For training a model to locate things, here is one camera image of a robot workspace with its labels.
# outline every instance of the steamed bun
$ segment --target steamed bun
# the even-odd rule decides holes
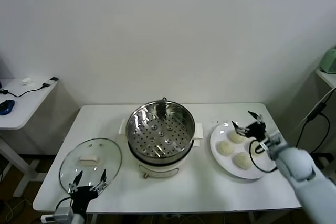
[[[234,146],[229,141],[221,141],[217,144],[217,150],[223,156],[230,156],[234,151]]]
[[[227,137],[236,144],[241,144],[246,139],[245,137],[238,135],[235,130],[229,131]]]
[[[258,142],[253,142],[252,143],[252,146],[251,146],[251,154],[258,157],[260,155],[262,155],[264,152],[262,153],[256,153],[256,148],[259,146],[259,143]]]
[[[239,152],[233,157],[233,163],[241,169],[249,170],[252,167],[252,162],[246,152]]]

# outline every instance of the blue mouse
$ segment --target blue mouse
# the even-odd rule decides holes
[[[12,111],[14,107],[15,101],[14,100],[6,100],[0,103],[0,115],[7,115]]]

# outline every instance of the glass lid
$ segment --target glass lid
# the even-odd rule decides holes
[[[117,176],[122,163],[119,146],[107,138],[94,138],[77,145],[63,160],[59,170],[59,181],[69,193],[69,184],[82,172],[78,186],[94,186],[106,170],[109,184]]]

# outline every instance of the black wire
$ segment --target black wire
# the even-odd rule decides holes
[[[299,138],[298,138],[298,140],[297,140],[297,142],[296,142],[296,145],[295,145],[296,148],[299,146],[299,142],[300,142],[300,140],[301,140],[303,131],[305,130],[305,127],[307,126],[308,123],[309,123],[309,121],[306,120],[305,123],[304,123],[304,125],[303,125],[303,127],[302,127],[302,129],[301,129],[300,136],[299,136]]]
[[[28,90],[28,91],[26,91],[26,92],[24,92],[24,93],[22,93],[22,94],[20,94],[20,95],[15,95],[15,94],[10,93],[10,92],[8,92],[8,94],[11,94],[11,95],[14,96],[14,97],[21,97],[21,96],[25,95],[26,93],[33,92],[33,91],[38,91],[38,90],[40,90],[40,89],[42,89],[42,88],[44,88],[44,86],[41,86],[41,87],[38,88],[38,89]]]
[[[250,146],[249,146],[249,148],[248,148],[248,153],[250,154],[250,158],[251,158],[251,161],[252,161],[252,163],[254,164],[254,166],[258,169],[258,170],[260,170],[260,171],[262,171],[262,172],[264,172],[264,173],[272,173],[272,172],[274,172],[275,170],[277,170],[278,168],[277,167],[274,167],[272,170],[264,170],[264,169],[261,169],[259,166],[257,166],[256,165],[256,163],[254,162],[254,160],[253,160],[253,158],[252,158],[252,154],[251,154],[251,147],[252,147],[252,143],[254,143],[254,142],[258,142],[257,140],[253,140],[251,143],[250,143]]]
[[[62,199],[59,203],[57,203],[55,211],[57,210],[57,208],[59,207],[59,205],[61,205],[62,202],[66,201],[68,199],[71,199],[71,197],[66,197],[66,198]]]
[[[323,113],[320,113],[319,115],[322,116],[322,117],[324,117],[327,120],[327,122],[328,122],[328,129],[327,129],[327,133],[325,134],[325,136],[324,136],[323,140],[321,141],[321,143],[312,152],[310,152],[310,153],[313,153],[313,152],[317,151],[318,148],[321,147],[321,145],[323,144],[323,142],[327,139],[329,131],[330,131],[330,121],[329,121],[329,118],[326,115],[324,115]]]

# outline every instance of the white shelf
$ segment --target white shelf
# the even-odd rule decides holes
[[[316,70],[316,74],[321,77],[323,81],[326,82],[331,88],[336,87],[336,74],[335,73],[324,73],[320,69]]]
[[[48,79],[38,79],[34,80],[34,83],[30,85],[23,86],[21,85],[21,79],[0,79],[3,86],[2,89],[7,89],[9,92],[16,95],[20,95],[28,90],[38,89],[41,87],[42,83],[47,80]],[[56,83],[53,83],[47,88],[27,93],[19,98],[14,97],[11,94],[0,94],[0,103],[6,100],[15,101],[15,105],[11,113],[0,116],[0,130],[18,130],[25,126],[55,86]]]

